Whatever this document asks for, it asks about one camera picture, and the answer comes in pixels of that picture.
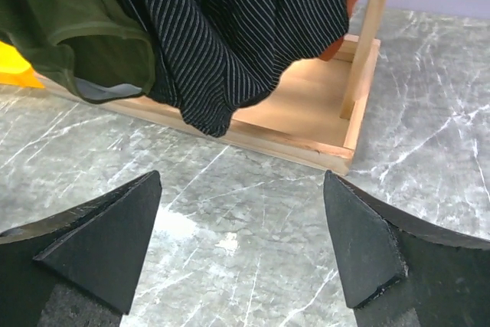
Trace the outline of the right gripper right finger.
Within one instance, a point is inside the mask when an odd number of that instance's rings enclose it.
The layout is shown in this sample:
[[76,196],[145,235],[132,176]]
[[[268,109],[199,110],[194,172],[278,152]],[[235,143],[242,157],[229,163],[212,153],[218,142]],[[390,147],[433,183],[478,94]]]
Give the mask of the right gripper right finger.
[[359,326],[489,324],[489,242],[431,224],[328,171],[328,229]]

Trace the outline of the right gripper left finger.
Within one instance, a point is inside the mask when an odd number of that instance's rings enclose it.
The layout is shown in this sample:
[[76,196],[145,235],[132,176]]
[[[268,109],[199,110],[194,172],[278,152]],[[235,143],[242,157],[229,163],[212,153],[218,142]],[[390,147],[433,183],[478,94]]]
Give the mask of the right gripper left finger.
[[118,326],[129,314],[162,194],[151,171],[1,234],[3,326]]

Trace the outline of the olive green underwear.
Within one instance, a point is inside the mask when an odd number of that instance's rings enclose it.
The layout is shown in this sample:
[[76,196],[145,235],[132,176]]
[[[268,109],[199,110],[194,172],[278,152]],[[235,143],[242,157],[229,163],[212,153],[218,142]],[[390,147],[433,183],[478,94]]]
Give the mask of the olive green underwear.
[[89,103],[138,97],[155,82],[152,42],[116,0],[1,0],[1,40]]

